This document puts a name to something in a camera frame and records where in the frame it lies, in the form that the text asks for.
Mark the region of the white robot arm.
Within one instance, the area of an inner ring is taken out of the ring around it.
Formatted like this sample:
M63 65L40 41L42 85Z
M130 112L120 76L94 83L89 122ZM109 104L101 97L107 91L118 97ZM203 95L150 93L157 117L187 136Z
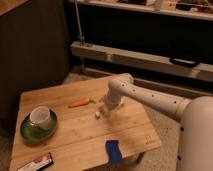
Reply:
M104 98L106 108L116 108L123 96L180 122L176 171L213 171L212 96L187 99L138 87L128 73L109 80L108 92Z

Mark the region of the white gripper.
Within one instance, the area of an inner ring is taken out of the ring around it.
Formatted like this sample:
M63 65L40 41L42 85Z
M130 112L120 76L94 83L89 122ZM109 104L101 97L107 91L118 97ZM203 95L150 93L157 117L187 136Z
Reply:
M112 90L109 90L104 97L104 104L109 110L113 110L122 103L122 96Z

